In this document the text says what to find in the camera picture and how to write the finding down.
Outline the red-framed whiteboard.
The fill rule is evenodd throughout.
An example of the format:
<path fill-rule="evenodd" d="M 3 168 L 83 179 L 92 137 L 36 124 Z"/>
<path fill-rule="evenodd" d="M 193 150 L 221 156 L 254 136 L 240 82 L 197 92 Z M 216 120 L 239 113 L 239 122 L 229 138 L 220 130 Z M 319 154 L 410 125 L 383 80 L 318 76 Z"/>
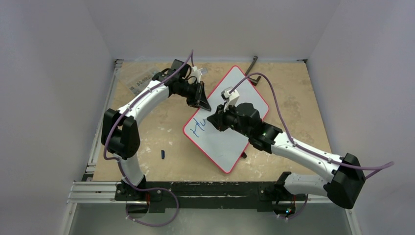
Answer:
<path fill-rule="evenodd" d="M 207 96 L 211 111 L 198 109 L 183 127 L 184 135 L 208 156 L 224 173 L 230 173 L 237 160 L 249 145 L 248 138 L 227 129 L 220 132 L 207 121 L 218 105 L 223 104 L 221 92 L 236 85 L 245 75 L 239 66 L 234 65 L 226 73 L 215 89 Z"/>

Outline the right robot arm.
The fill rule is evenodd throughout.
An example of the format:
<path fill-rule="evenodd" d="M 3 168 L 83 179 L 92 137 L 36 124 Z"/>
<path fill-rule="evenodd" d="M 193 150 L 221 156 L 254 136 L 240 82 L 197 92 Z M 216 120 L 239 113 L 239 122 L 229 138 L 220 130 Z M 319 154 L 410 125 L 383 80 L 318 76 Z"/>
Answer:
<path fill-rule="evenodd" d="M 275 185 L 276 196 L 287 199 L 292 194 L 325 196 L 344 209 L 352 209 L 365 184 L 366 177 L 358 158 L 350 153 L 344 157 L 330 154 L 300 141 L 294 142 L 280 128 L 264 122 L 251 103 L 230 106 L 224 110 L 219 105 L 207 117 L 215 129 L 231 129 L 248 138 L 257 150 L 290 159 L 316 173 L 301 176 L 289 173 Z"/>

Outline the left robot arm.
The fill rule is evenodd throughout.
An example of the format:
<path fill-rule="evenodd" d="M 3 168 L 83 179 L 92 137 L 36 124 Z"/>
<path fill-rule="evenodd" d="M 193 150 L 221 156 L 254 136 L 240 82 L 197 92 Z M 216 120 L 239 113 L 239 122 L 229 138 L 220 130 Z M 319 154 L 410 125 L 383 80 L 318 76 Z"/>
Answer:
<path fill-rule="evenodd" d="M 104 159 L 117 161 L 122 181 L 128 185 L 127 194 L 133 200 L 140 200 L 146 194 L 146 187 L 141 184 L 145 176 L 136 157 L 140 146 L 139 125 L 174 94 L 184 97 L 190 107 L 211 111 L 201 80 L 203 75 L 203 69 L 174 60 L 171 67 L 152 75 L 147 87 L 133 100 L 104 113 L 101 132 Z"/>

